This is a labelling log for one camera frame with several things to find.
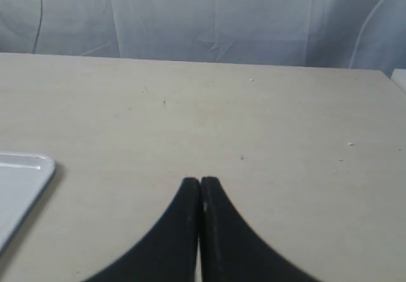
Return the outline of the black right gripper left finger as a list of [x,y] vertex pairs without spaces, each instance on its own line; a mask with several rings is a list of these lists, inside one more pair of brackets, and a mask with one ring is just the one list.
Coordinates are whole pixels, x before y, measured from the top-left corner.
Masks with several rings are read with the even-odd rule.
[[88,281],[194,281],[200,183],[187,177],[155,225],[123,256]]

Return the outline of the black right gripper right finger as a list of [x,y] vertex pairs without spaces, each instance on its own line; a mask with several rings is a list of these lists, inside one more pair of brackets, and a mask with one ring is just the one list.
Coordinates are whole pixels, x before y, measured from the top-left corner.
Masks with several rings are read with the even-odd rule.
[[315,281],[266,244],[240,216],[216,177],[200,182],[203,281]]

